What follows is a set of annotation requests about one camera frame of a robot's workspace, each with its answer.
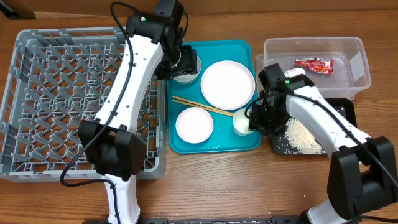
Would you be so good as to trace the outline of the grey bowl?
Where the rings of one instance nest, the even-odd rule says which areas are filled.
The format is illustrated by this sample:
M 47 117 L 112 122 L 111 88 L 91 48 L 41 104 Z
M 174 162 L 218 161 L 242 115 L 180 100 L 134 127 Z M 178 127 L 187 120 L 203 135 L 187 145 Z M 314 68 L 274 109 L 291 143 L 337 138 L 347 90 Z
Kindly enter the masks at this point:
M 201 60 L 199 56 L 197 56 L 197 72 L 195 74 L 188 74 L 188 75 L 181 75 L 174 77 L 174 80 L 179 84 L 183 85 L 190 84 L 197 79 L 200 72 L 201 72 Z

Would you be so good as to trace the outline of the white cup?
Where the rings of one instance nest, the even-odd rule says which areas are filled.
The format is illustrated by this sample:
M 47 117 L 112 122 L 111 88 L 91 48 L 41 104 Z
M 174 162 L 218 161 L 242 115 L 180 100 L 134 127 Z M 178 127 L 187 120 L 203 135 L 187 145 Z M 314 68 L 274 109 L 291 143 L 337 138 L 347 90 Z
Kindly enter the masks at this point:
M 241 108 L 233 115 L 233 129 L 239 136 L 246 136 L 254 132 L 249 129 L 249 119 L 245 115 L 245 110 L 245 108 Z

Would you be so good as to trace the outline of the pile of white rice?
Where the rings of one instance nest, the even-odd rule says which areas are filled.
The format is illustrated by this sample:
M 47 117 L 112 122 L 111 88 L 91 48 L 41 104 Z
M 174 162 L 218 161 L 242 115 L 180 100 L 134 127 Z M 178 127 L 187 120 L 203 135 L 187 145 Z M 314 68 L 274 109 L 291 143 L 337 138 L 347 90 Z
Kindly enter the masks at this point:
M 284 152 L 287 154 L 326 154 L 317 143 L 310 131 L 298 120 L 290 118 L 286 124 L 285 134 L 282 137 Z

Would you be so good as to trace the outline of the pink bowl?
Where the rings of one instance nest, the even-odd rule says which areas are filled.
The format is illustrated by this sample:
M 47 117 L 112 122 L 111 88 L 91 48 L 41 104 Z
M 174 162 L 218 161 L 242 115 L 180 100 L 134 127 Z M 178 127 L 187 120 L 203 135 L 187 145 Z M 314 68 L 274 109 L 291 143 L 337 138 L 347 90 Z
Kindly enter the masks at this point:
M 178 115 L 175 129 L 183 141 L 199 144 L 211 136 L 214 129 L 213 118 L 202 108 L 187 108 Z

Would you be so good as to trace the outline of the red snack wrapper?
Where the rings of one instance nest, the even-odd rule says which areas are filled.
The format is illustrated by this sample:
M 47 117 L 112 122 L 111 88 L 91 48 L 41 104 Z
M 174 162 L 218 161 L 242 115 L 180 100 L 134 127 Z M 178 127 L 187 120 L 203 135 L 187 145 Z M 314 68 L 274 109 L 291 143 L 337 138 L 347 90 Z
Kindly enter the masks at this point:
M 333 74 L 333 59 L 324 58 L 300 58 L 295 59 L 295 64 L 305 67 L 313 72 L 330 75 Z

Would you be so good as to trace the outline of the white tissue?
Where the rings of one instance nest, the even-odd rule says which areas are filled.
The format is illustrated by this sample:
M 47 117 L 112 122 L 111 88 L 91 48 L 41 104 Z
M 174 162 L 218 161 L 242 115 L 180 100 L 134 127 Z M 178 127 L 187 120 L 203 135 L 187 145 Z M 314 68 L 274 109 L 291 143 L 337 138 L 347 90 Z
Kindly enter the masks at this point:
M 290 69 L 290 70 L 287 70 L 286 72 L 284 72 L 284 75 L 287 78 L 292 78 L 297 75 L 305 75 L 305 70 L 303 68 L 293 68 L 293 69 Z

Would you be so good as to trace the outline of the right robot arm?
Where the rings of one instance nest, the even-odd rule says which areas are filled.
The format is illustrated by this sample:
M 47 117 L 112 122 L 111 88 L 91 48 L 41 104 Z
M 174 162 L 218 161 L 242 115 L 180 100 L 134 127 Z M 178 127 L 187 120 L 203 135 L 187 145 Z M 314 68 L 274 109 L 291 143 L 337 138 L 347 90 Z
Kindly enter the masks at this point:
M 393 144 L 372 138 L 340 115 L 304 74 L 288 77 L 278 64 L 258 74 L 263 91 L 248 105 L 249 129 L 280 134 L 289 118 L 300 121 L 330 158 L 328 198 L 294 223 L 359 223 L 368 212 L 397 202 Z

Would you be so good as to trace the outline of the black waste tray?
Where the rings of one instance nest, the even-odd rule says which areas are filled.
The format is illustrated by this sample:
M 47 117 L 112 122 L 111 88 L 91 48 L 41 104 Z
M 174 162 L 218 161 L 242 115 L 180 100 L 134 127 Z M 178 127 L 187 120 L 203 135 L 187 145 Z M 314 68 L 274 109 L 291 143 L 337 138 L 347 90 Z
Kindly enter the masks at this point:
M 326 101 L 332 105 L 332 107 L 340 114 L 342 117 L 347 119 L 351 124 L 357 127 L 356 115 L 354 111 L 354 104 L 349 99 L 345 98 L 330 98 L 326 99 Z M 309 155 L 309 154 L 287 154 L 284 152 L 283 143 L 286 143 L 285 140 L 282 139 L 284 134 L 279 136 L 274 136 L 271 139 L 272 143 L 272 152 L 277 155 Z

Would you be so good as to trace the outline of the grey dishwasher rack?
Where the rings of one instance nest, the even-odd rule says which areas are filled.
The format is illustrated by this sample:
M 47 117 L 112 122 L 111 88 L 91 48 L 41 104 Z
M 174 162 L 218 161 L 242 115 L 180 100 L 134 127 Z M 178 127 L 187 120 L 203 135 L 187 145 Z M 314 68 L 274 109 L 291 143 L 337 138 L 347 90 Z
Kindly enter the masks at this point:
M 121 65 L 117 27 L 27 29 L 16 37 L 1 105 L 1 178 L 54 182 L 81 150 L 77 129 Z

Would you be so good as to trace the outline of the upper wooden chopstick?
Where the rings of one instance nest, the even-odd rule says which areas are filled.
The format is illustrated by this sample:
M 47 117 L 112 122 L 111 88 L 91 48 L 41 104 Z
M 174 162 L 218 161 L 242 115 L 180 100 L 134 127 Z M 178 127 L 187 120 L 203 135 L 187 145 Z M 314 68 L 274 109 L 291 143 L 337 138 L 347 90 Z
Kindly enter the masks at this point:
M 187 102 L 190 102 L 190 103 L 197 103 L 199 105 L 205 105 L 203 103 L 199 103 L 199 102 L 196 102 L 196 101 L 188 100 L 188 99 L 185 99 L 185 98 L 182 98 L 182 97 L 179 97 L 179 96 L 175 96 L 175 95 L 172 96 L 172 99 L 178 99 L 178 100 L 183 100 L 183 101 L 187 101 Z

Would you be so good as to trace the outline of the wooden chopstick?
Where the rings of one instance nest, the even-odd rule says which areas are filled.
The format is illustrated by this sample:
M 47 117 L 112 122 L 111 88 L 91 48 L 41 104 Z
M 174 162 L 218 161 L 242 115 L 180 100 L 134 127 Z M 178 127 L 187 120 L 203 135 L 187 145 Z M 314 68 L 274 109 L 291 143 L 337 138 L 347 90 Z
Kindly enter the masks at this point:
M 172 99 L 178 99 L 178 100 L 183 100 L 183 101 L 187 101 L 187 102 L 190 102 L 190 103 L 197 103 L 199 105 L 205 105 L 203 103 L 199 103 L 199 102 L 196 102 L 196 101 L 188 100 L 188 99 L 185 99 L 185 98 L 182 98 L 182 97 L 179 97 L 179 96 L 175 96 L 175 95 L 172 96 Z
M 234 114 L 231 113 L 231 112 L 219 110 L 219 109 L 216 109 L 216 108 L 207 106 L 207 105 L 199 105 L 199 104 L 197 104 L 197 103 L 190 103 L 190 102 L 183 101 L 183 100 L 178 100 L 178 99 L 173 99 L 172 101 L 173 101 L 174 103 L 178 103 L 178 104 L 181 104 L 181 105 L 187 105 L 187 106 L 197 107 L 197 108 L 201 108 L 201 109 L 204 109 L 204 110 L 207 110 L 207 111 L 211 111 L 211 112 L 218 113 L 218 114 L 222 114 L 222 115 L 229 116 L 229 117 L 233 117 L 233 115 L 234 115 Z

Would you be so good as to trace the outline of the lower wooden chopstick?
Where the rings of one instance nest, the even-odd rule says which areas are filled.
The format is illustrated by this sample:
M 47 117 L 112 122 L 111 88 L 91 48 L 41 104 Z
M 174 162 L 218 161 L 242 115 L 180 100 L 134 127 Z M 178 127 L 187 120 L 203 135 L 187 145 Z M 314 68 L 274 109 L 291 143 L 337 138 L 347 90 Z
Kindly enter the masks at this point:
M 178 104 L 181 104 L 181 105 L 187 105 L 187 106 L 197 107 L 197 108 L 201 108 L 201 109 L 204 109 L 204 110 L 207 110 L 207 111 L 211 111 L 211 112 L 218 113 L 218 114 L 222 114 L 222 115 L 229 116 L 229 117 L 233 117 L 233 115 L 234 115 L 234 114 L 231 113 L 231 112 L 219 110 L 219 109 L 216 109 L 216 108 L 207 106 L 207 105 L 199 105 L 199 104 L 197 104 L 197 103 L 190 103 L 190 102 L 183 101 L 183 100 L 178 100 L 178 99 L 173 99 L 172 101 L 173 101 L 174 103 L 178 103 Z

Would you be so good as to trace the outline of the large white plate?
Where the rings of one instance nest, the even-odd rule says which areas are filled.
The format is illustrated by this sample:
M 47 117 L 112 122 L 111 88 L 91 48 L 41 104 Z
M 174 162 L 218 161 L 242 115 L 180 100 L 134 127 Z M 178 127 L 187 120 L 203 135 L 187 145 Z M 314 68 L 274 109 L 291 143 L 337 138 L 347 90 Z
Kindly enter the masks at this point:
M 255 81 L 249 69 L 239 62 L 223 60 L 210 65 L 201 77 L 202 95 L 210 105 L 236 110 L 250 102 Z

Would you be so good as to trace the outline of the teal serving tray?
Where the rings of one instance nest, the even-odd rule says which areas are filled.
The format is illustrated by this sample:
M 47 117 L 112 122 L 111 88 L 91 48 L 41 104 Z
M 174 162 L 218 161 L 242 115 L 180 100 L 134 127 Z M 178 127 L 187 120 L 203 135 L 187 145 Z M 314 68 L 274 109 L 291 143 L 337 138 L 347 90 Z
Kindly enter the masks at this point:
M 180 154 L 246 151 L 257 148 L 262 141 L 262 135 L 259 132 L 239 136 L 233 130 L 232 117 L 213 112 L 210 112 L 210 115 L 213 118 L 214 129 L 206 141 L 199 144 L 190 144 L 178 136 L 175 129 L 177 117 L 189 106 L 174 103 L 172 96 L 179 96 L 211 106 L 205 100 L 200 88 L 201 77 L 210 65 L 223 60 L 232 60 L 246 66 L 254 77 L 252 52 L 247 42 L 243 40 L 214 40 L 190 42 L 189 44 L 197 51 L 197 56 L 201 60 L 201 72 L 198 78 L 190 84 L 179 84 L 175 80 L 167 82 L 170 147 Z

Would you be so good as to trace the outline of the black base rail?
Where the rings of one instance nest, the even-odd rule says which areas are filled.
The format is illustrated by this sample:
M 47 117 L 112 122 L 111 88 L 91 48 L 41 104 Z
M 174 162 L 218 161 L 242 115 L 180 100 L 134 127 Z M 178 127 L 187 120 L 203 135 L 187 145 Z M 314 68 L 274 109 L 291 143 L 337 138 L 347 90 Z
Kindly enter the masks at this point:
M 297 224 L 299 216 L 273 216 L 271 218 L 241 219 L 185 219 L 171 220 L 168 218 L 148 218 L 139 220 L 141 224 Z

